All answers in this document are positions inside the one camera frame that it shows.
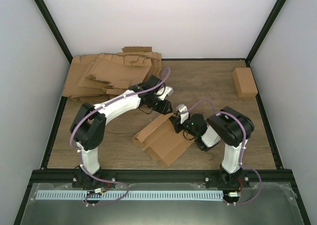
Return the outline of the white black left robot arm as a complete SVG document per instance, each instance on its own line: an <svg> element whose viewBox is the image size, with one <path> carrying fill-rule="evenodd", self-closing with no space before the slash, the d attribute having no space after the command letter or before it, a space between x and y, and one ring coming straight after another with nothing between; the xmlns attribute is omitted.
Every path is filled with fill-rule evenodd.
<svg viewBox="0 0 317 225"><path fill-rule="evenodd" d="M98 147L102 143L106 125L122 114L146 106L162 115L172 112L171 102L166 99L173 88L152 75L145 83L130 86L121 95L106 102L91 105L84 103L70 128L70 146L80 153L80 168L85 172L84 182L90 187L100 184L101 174Z"/></svg>

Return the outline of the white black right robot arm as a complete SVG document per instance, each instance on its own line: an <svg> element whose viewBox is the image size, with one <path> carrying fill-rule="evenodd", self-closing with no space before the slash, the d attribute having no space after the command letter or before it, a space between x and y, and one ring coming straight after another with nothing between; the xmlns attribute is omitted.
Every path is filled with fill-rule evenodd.
<svg viewBox="0 0 317 225"><path fill-rule="evenodd" d="M231 107L223 107L208 118L202 114L185 112L181 105L176 114L169 117L176 133L192 136L201 151L209 151L220 141L225 143L224 157L219 166L220 181L224 186L233 186L242 170L242 157L246 144L255 130L253 122L244 114Z"/></svg>

